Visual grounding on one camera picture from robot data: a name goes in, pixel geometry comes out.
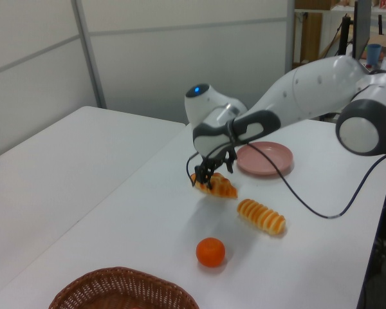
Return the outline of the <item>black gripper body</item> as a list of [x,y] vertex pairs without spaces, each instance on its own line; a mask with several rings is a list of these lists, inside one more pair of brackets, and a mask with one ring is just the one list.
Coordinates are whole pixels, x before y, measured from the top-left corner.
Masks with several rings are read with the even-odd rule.
[[225,164],[226,158],[235,158],[237,160],[236,151],[233,147],[219,147],[211,151],[203,157],[203,165],[209,168],[219,168]]

